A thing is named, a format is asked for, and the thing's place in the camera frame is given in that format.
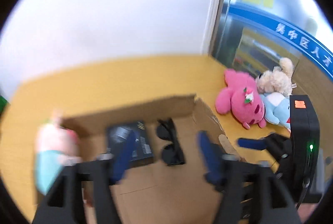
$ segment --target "orange sticker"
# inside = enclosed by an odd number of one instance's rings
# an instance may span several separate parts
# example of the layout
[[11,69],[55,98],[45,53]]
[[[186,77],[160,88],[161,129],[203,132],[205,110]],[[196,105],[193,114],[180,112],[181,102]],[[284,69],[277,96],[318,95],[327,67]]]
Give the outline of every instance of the orange sticker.
[[295,101],[295,108],[306,108],[304,101]]

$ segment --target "plush toy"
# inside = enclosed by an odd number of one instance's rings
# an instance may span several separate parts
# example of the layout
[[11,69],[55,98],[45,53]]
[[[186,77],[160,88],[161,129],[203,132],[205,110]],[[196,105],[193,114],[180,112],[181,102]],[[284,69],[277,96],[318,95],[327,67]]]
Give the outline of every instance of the plush toy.
[[261,94],[260,97],[266,109],[265,120],[281,124],[290,131],[290,100],[278,92]]
[[62,128],[61,115],[54,112],[48,123],[43,124],[36,139],[36,187],[43,194],[49,191],[62,167],[69,161],[79,163],[79,139],[76,132]]
[[265,127],[264,104],[257,92],[254,78],[248,73],[236,72],[233,69],[224,71],[224,78],[228,87],[222,89],[217,96],[216,111],[226,114],[231,110],[246,129],[256,123],[261,128]]
[[279,92],[289,98],[292,89],[296,84],[292,84],[293,64],[288,58],[281,58],[280,66],[274,67],[273,71],[265,71],[256,78],[259,93]]

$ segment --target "pink plush toy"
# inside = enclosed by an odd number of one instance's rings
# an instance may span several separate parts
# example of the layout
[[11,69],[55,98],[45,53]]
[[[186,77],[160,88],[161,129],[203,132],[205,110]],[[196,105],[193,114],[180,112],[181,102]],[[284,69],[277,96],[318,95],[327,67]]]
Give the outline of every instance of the pink plush toy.
[[222,89],[215,101],[216,111],[226,114],[230,110],[246,129],[257,123],[259,127],[266,126],[265,108],[257,92],[257,85],[248,73],[227,69],[224,72],[228,87]]

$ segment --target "sunglasses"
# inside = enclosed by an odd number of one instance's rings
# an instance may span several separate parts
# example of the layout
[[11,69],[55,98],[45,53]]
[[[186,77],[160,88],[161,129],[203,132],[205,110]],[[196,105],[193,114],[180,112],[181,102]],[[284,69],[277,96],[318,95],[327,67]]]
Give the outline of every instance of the sunglasses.
[[156,129],[157,136],[160,139],[172,142],[162,149],[162,160],[168,166],[185,164],[184,153],[177,139],[174,121],[170,118],[167,121],[158,120],[158,122],[159,126]]

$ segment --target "black box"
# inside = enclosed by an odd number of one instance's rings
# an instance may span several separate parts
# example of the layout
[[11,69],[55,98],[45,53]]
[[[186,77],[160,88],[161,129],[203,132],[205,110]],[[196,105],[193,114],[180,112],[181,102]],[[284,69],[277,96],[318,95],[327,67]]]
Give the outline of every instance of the black box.
[[154,155],[149,143],[144,123],[141,121],[113,125],[107,128],[107,153],[117,155],[127,139],[129,132],[133,130],[136,134],[137,148],[133,151],[131,167],[139,167],[154,162]]

